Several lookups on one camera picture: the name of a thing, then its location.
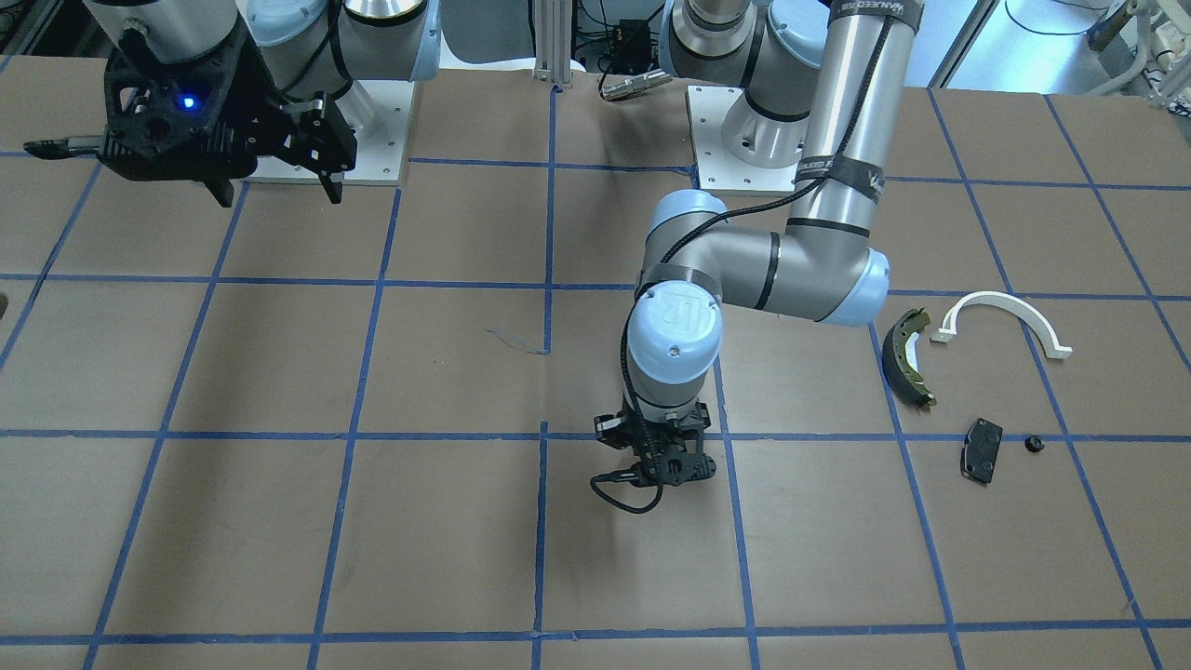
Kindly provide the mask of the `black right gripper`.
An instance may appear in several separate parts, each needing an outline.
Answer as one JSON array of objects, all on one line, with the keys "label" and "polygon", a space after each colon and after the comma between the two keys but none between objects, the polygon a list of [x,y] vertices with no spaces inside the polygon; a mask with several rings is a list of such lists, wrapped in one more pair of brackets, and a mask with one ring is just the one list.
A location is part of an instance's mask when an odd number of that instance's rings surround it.
[{"label": "black right gripper", "polygon": [[328,93],[286,98],[242,19],[208,52],[182,62],[154,54],[155,35],[150,21],[127,19],[102,73],[102,165],[129,180],[200,182],[232,208],[233,180],[272,156],[311,171],[330,203],[343,203],[357,140]]}]

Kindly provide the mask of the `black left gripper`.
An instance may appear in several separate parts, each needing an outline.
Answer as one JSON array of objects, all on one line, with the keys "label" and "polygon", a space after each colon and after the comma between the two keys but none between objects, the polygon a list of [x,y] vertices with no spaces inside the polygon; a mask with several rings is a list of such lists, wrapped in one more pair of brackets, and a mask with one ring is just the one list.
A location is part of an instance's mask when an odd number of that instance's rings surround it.
[{"label": "black left gripper", "polygon": [[717,463],[703,452],[703,432],[710,422],[707,406],[703,402],[693,403],[682,414],[668,412],[660,422],[643,419],[629,403],[622,403],[617,414],[596,417],[598,442],[615,449],[632,449],[640,459],[624,470],[596,476],[596,483],[649,488],[711,478]]}]

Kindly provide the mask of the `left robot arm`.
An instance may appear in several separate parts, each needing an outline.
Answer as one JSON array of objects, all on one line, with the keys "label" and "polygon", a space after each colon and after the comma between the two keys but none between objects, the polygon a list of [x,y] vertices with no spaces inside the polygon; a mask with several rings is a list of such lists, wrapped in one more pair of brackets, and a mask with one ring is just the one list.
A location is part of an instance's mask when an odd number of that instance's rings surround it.
[{"label": "left robot arm", "polygon": [[666,73],[736,87],[732,157],[796,174],[782,199],[728,209],[699,188],[651,215],[621,336],[622,407],[598,442],[636,462],[593,476],[663,491],[709,480],[703,382],[724,306],[862,327],[888,298],[888,258],[869,246],[922,1],[668,1]]}]

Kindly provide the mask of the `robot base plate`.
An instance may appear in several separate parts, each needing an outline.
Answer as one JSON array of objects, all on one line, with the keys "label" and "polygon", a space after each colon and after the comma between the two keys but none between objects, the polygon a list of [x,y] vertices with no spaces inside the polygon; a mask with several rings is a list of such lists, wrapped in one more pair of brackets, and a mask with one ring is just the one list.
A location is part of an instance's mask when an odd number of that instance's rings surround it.
[{"label": "robot base plate", "polygon": [[416,82],[356,80],[337,100],[357,140],[355,169],[333,174],[344,184],[395,186],[406,159]]},{"label": "robot base plate", "polygon": [[784,123],[752,109],[744,90],[690,86],[698,187],[717,195],[784,196],[796,187],[807,118]]}]

